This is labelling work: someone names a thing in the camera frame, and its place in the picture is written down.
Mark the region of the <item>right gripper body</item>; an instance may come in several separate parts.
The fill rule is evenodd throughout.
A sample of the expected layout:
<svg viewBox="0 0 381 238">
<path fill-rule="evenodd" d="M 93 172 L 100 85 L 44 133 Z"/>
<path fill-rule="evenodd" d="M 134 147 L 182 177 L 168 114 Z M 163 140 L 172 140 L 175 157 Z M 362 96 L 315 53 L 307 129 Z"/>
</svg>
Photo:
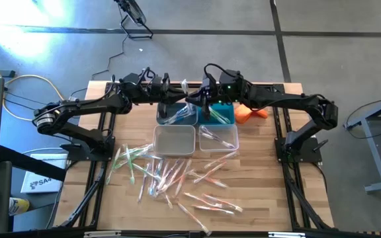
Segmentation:
<svg viewBox="0 0 381 238">
<path fill-rule="evenodd" d="M 217 94 L 215 96 L 215 102 L 224 104 L 225 102 L 225 93 L 223 92 L 223 88 L 221 85 L 218 85 Z"/>
</svg>

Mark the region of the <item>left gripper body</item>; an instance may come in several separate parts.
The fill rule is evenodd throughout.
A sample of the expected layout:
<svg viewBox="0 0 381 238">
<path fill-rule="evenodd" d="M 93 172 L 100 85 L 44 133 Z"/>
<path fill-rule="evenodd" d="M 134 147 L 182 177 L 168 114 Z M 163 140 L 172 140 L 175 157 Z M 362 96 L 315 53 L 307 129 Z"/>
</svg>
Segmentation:
<svg viewBox="0 0 381 238">
<path fill-rule="evenodd" d="M 150 83 L 146 87 L 146 99 L 145 103 L 155 103 L 159 102 L 160 98 L 160 84 L 159 83 Z"/>
</svg>

